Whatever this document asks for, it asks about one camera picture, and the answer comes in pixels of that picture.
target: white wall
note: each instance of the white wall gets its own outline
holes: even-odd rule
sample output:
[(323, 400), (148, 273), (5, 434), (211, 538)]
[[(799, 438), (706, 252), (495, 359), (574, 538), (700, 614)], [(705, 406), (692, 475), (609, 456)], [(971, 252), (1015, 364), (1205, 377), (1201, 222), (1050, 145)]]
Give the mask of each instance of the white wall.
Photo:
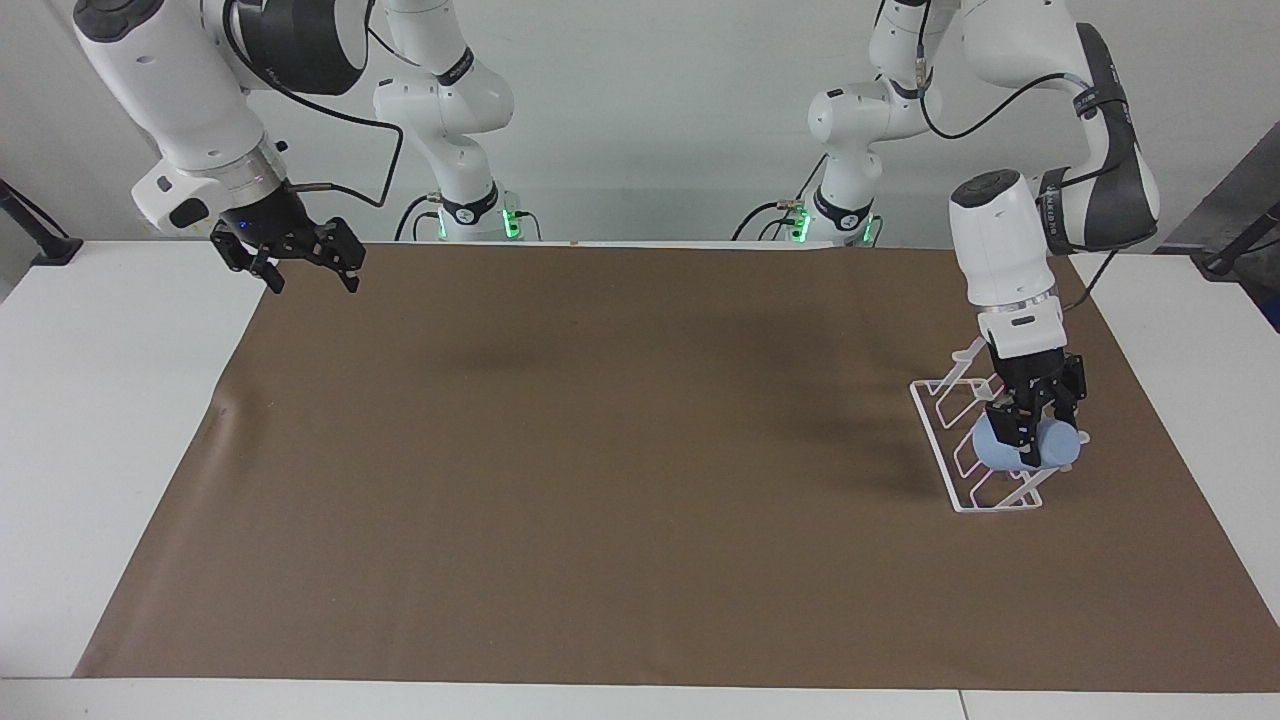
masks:
[[(129, 186), (154, 156), (97, 85), (65, 27), (74, 0), (6, 4), (0, 32), (0, 163), (19, 187), (91, 237), (143, 234)], [(822, 150), (805, 113), (818, 91), (869, 79), (876, 0), (458, 0), (463, 29), (517, 95), (512, 127), (481, 138), (500, 179), (557, 240), (724, 238), (755, 205), (792, 195)], [(1108, 38), (1143, 149), (1166, 201), (1165, 233), (1280, 119), (1270, 72), (1274, 0), (1073, 0)], [(376, 27), (383, 27), (375, 12)], [(940, 123), (957, 128), (1005, 91), (977, 81), (950, 38), (938, 68)], [(326, 100), (369, 114), (374, 85), (404, 72), (378, 49), (361, 83)], [(296, 182), (340, 181), (375, 193), (392, 137), (344, 126), (268, 94), (252, 105), (291, 142)], [(946, 199), (997, 167), (1028, 173), (1084, 156), (1065, 96), (1032, 94), (977, 136), (886, 145), (879, 211), (890, 245), (950, 243)], [(392, 208), (310, 196), (317, 219), (347, 217), (389, 240), (399, 209), (434, 188), (406, 156)]]

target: white table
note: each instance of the white table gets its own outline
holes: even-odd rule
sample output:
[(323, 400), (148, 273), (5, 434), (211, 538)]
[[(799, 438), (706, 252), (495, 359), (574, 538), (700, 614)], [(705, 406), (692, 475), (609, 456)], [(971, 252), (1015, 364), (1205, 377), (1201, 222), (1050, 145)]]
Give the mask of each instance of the white table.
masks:
[[(0, 676), (27, 678), (0, 717), (1280, 717), (1280, 696), (67, 680), (261, 292), (206, 243), (114, 242), (0, 304)], [(1096, 299), (1280, 619), (1280, 337), (1180, 258), (1121, 256)]]

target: green led light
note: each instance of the green led light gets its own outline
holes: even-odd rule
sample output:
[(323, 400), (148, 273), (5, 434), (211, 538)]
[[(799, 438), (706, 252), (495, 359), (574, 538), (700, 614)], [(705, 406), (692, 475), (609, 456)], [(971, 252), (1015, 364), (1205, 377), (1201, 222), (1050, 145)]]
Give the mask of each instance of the green led light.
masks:
[(502, 219), (507, 222), (507, 237), (511, 240), (520, 237), (520, 218), (516, 213), (503, 208)]
[(808, 210), (800, 210), (800, 219), (796, 220), (796, 229), (791, 231), (792, 242), (804, 242), (809, 238), (809, 225), (813, 224), (813, 218), (809, 215)]
[(876, 220), (878, 219), (879, 217), (874, 214), (870, 218), (867, 218), (867, 229), (863, 231), (864, 246), (876, 245)]

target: black strap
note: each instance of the black strap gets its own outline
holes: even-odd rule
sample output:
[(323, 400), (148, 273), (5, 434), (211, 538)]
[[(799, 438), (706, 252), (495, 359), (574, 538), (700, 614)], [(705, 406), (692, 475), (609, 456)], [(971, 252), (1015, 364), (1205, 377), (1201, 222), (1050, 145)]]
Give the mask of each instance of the black strap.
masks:
[(444, 73), (442, 74), (435, 76), (435, 79), (439, 81), (440, 87), (452, 87), (457, 85), (463, 76), (470, 73), (471, 68), (474, 68), (475, 64), (476, 64), (476, 54), (472, 53), (470, 47), (467, 47), (467, 51), (462, 54), (462, 58), (460, 58), (457, 63), (453, 63), (452, 68), (444, 70)]
[[(453, 215), (453, 219), (457, 220), (460, 225), (474, 225), (480, 222), (480, 218), (483, 218), (485, 213), (498, 206), (498, 183), (493, 183), (493, 187), (489, 188), (489, 195), (485, 195), (475, 202), (467, 202), (463, 205), (461, 202), (454, 202), (448, 197), (442, 197), (440, 205), (444, 205), (444, 209)], [(460, 218), (458, 213), (463, 210), (466, 210), (467, 214)]]
[(872, 214), (872, 205), (874, 204), (876, 201), (872, 200), (870, 202), (867, 204), (865, 208), (859, 208), (858, 210), (846, 210), (845, 208), (841, 208), (840, 205), (836, 205), (835, 202), (827, 200), (822, 195), (820, 184), (818, 186), (818, 191), (813, 193), (814, 208), (817, 208), (818, 211), (822, 213), (822, 217), (831, 220), (836, 225), (836, 228), (840, 229), (841, 232), (852, 232), (854, 228), (860, 225), (863, 220), (865, 220), (868, 215)]
[(1129, 102), (1124, 94), (1124, 87), (1119, 82), (1106, 82), (1101, 86), (1091, 87), (1075, 96), (1071, 101), (1075, 105), (1075, 115), (1083, 118), (1106, 102)]
[(1044, 173), (1041, 181), (1039, 211), (1044, 227), (1044, 241), (1053, 255), (1074, 255), (1075, 247), (1066, 237), (1066, 208), (1062, 205), (1062, 182), (1070, 168), (1057, 168)]

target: brown table covering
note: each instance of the brown table covering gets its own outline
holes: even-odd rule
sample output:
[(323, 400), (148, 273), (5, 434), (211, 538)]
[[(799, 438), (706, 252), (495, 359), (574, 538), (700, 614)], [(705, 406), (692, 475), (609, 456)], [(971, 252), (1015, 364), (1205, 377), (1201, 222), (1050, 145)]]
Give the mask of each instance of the brown table covering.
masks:
[(961, 516), (908, 393), (975, 332), (950, 252), (287, 274), (77, 676), (1280, 691), (1280, 629), (1092, 305), (1083, 461), (1042, 510)]

